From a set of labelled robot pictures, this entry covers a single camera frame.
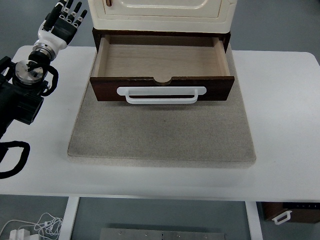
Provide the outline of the white and black hand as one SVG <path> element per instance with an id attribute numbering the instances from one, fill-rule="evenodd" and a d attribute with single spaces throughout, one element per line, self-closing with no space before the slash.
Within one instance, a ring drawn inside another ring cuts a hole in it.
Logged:
<path id="1" fill-rule="evenodd" d="M 56 3 L 39 27 L 37 35 L 40 43 L 47 46 L 53 43 L 61 43 L 63 47 L 69 45 L 88 12 L 84 9 L 79 14 L 81 1 L 75 7 L 72 6 L 72 0 L 60 0 Z"/>

